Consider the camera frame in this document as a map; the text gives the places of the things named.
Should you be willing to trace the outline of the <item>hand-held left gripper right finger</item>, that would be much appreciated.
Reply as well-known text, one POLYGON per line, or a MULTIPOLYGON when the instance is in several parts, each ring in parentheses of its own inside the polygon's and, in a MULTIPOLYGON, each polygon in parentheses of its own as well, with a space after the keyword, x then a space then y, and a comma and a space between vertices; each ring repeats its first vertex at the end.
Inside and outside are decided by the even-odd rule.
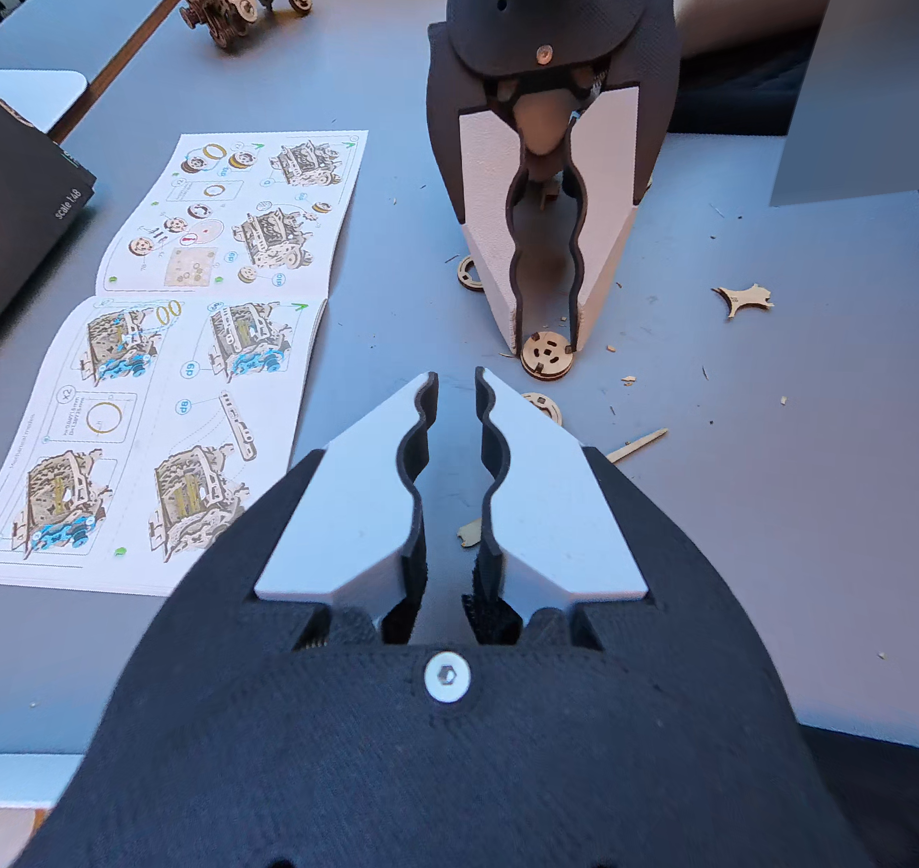
POLYGON ((581 444, 492 371, 478 367, 475 386, 493 476, 463 597, 477 641, 514 644, 541 609, 644 599, 645 579, 581 444))

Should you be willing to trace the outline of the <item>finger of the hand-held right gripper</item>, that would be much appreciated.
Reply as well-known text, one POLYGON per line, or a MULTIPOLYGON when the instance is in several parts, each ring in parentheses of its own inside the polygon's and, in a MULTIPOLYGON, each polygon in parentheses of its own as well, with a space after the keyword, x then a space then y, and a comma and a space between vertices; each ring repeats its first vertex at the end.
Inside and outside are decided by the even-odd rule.
POLYGON ((462 115, 459 126, 463 233, 496 324, 509 350, 517 354, 517 297, 511 281, 516 243, 508 201, 521 168, 520 139, 489 109, 462 115))
POLYGON ((582 350, 603 309, 632 229, 639 89, 604 91, 572 125, 570 166, 580 191, 571 240, 572 346, 582 350))

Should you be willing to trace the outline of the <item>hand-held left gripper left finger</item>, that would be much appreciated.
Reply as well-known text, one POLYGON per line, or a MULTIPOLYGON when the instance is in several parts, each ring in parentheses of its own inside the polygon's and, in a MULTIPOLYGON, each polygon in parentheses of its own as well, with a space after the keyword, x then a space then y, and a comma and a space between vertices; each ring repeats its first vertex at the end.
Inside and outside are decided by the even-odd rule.
POLYGON ((420 374, 328 444, 259 577, 259 598, 360 608, 385 643, 408 642, 427 583, 415 479, 429 460, 437 396, 437 374, 420 374))

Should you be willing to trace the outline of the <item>wooden disc with square holes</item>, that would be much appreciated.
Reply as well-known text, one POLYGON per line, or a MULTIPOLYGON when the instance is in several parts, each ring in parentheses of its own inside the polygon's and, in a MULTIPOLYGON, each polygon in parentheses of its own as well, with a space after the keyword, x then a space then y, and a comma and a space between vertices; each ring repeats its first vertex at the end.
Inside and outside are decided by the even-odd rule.
POLYGON ((563 378, 572 368, 575 351, 561 334, 542 331, 527 338, 520 352, 526 372, 541 381, 563 378))

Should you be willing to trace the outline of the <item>person's right hand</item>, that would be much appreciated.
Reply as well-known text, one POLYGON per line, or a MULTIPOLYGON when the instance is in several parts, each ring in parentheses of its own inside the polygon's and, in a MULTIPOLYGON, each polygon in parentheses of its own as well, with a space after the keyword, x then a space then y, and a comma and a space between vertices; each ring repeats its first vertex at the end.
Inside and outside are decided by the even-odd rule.
POLYGON ((527 151, 543 157, 563 140, 578 102, 568 89, 521 94, 513 107, 516 129, 527 151))

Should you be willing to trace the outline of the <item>thin wooden stick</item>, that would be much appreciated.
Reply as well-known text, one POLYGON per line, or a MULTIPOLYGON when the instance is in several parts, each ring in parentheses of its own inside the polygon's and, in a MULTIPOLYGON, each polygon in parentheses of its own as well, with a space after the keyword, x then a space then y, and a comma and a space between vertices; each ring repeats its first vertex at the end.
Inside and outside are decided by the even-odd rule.
MULTIPOLYGON (((627 442, 624 446, 619 449, 614 450, 613 452, 607 454, 606 459, 612 463, 616 464, 624 458, 635 453, 637 450, 649 445, 660 437, 668 433, 667 428, 662 428, 657 431, 654 431, 650 434, 637 438, 635 441, 627 442)), ((481 540, 482 533, 482 518, 477 518, 470 523, 467 523, 465 526, 461 527, 457 531, 457 537, 460 540, 461 546, 464 548, 471 548, 476 546, 481 540)))

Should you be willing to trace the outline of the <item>assembly instruction booklet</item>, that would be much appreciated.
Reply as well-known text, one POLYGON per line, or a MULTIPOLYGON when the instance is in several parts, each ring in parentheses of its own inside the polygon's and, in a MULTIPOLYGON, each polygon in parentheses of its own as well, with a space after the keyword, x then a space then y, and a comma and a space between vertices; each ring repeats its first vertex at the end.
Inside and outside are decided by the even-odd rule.
POLYGON ((283 476, 366 140, 180 137, 41 365, 2 585, 167 596, 283 476))

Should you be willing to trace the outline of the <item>star-shaped wooden scrap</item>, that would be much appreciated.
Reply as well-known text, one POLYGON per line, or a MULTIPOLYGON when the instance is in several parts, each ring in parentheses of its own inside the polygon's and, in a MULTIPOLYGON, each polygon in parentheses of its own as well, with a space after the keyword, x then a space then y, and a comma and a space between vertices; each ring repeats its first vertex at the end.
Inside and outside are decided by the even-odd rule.
POLYGON ((769 311, 772 309, 771 292, 758 284, 753 284, 750 288, 734 290, 724 287, 712 288, 712 291, 722 297, 729 310, 727 320, 732 320, 738 313, 745 308, 757 308, 759 310, 769 311))

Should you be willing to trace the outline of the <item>white cardboard box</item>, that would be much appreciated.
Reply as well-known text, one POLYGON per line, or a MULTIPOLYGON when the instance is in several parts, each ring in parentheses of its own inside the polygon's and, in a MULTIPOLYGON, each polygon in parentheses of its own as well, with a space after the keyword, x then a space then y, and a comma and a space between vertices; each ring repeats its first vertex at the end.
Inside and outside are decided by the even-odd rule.
POLYGON ((17 860, 82 759, 81 754, 1 755, 1 866, 17 860))

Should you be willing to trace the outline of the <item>black product box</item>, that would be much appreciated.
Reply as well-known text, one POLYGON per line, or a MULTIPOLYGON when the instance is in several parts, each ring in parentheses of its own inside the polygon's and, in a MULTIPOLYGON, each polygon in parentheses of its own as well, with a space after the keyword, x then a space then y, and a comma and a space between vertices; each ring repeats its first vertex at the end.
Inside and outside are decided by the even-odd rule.
POLYGON ((1 103, 1 310, 52 251, 96 177, 6 102, 1 103))

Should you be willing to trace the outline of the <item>grey side table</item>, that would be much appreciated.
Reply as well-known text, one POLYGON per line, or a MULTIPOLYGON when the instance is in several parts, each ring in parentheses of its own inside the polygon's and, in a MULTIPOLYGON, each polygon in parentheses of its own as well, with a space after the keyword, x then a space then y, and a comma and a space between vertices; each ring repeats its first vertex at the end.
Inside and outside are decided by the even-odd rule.
POLYGON ((143 47, 178 0, 27 0, 1 25, 1 69, 74 70, 83 95, 52 127, 63 140, 143 47))

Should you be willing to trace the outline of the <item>white rounded board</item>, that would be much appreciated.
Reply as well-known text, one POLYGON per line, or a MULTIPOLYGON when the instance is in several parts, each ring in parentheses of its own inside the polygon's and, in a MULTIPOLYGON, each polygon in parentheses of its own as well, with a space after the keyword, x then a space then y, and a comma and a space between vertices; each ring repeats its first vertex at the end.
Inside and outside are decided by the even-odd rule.
POLYGON ((1 70, 2 100, 45 134, 87 86, 86 77, 74 70, 1 70))

